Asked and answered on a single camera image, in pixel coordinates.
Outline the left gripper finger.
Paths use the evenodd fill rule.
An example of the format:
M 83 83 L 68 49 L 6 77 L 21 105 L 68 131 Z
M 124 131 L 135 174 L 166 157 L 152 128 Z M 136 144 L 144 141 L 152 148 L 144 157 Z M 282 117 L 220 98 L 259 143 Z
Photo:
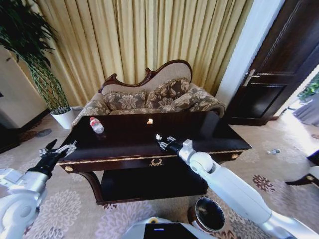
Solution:
M 39 156 L 43 157 L 47 153 L 51 152 L 53 147 L 55 146 L 56 142 L 57 142 L 57 139 L 53 140 L 52 142 L 47 144 L 44 148 L 40 149 L 39 150 Z
M 59 153 L 62 156 L 68 156 L 76 150 L 76 143 L 77 141 L 75 140 L 72 144 L 64 145 L 61 148 L 57 149 L 55 153 Z

